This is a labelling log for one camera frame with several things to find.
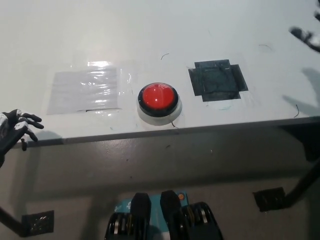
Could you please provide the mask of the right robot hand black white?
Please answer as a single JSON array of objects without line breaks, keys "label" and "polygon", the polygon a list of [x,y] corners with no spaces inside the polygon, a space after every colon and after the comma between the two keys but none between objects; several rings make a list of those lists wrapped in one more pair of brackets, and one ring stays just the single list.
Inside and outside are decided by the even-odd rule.
[{"label": "right robot hand black white", "polygon": [[304,31],[300,27],[293,26],[289,32],[310,49],[320,52],[320,35],[311,31]]}]

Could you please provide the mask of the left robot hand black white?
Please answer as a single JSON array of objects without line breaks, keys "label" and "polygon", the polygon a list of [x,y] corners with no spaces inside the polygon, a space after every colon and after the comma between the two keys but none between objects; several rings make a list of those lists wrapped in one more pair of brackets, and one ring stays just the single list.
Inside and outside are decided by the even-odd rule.
[{"label": "left robot hand black white", "polygon": [[30,129],[33,126],[37,129],[44,129],[41,124],[42,119],[34,114],[23,112],[20,109],[14,109],[10,112],[0,113],[0,166],[5,162],[5,155],[21,141],[21,149],[27,150],[28,143],[25,135],[28,135],[32,141],[37,142],[38,138]]}]

